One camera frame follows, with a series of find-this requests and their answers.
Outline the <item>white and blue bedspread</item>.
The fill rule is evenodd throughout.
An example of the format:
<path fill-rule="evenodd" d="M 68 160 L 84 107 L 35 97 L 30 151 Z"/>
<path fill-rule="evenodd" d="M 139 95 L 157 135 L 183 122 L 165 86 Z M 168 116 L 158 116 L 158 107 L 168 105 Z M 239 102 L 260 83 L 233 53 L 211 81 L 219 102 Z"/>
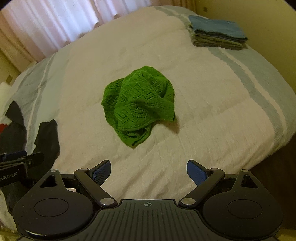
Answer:
<path fill-rule="evenodd" d="M 116 199 L 180 199 L 194 188 L 188 160 L 226 173 L 250 169 L 295 134 L 295 93 L 251 48 L 196 47 L 189 11 L 147 7 L 110 21 L 23 72 L 10 89 L 27 129 L 28 153 L 39 124 L 56 120 L 60 155 L 71 173 L 111 162 L 103 189 Z M 158 123 L 130 148 L 107 123 L 105 87 L 151 66 L 175 91 L 175 123 Z"/>

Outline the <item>green knitted sweater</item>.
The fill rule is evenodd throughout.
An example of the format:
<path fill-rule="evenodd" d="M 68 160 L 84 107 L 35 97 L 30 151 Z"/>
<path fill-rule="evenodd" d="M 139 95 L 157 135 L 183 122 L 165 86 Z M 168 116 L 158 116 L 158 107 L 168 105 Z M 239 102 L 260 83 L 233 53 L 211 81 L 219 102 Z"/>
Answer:
<path fill-rule="evenodd" d="M 135 148 L 157 121 L 175 120 L 175 91 L 162 73 L 143 66 L 108 84 L 103 93 L 105 119 L 124 144 Z"/>

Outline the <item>grey-green folded garment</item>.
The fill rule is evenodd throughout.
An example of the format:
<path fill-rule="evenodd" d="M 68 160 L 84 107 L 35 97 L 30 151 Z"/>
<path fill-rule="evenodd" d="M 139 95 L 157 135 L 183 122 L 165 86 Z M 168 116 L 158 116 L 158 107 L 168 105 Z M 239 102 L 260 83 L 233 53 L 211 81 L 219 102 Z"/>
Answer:
<path fill-rule="evenodd" d="M 209 36 L 206 34 L 196 34 L 192 24 L 187 25 L 187 30 L 191 37 L 191 42 L 196 47 L 220 47 L 230 50 L 242 50 L 247 48 L 245 43 L 227 40 L 222 37 Z"/>

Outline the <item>pink sheer curtain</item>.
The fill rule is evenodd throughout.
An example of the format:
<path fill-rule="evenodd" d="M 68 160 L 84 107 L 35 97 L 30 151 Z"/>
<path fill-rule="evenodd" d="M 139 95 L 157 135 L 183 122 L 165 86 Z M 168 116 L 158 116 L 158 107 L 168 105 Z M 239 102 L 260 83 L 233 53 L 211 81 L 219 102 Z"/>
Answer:
<path fill-rule="evenodd" d="M 94 28 L 159 1 L 10 1 L 1 9 L 1 51 L 23 72 Z"/>

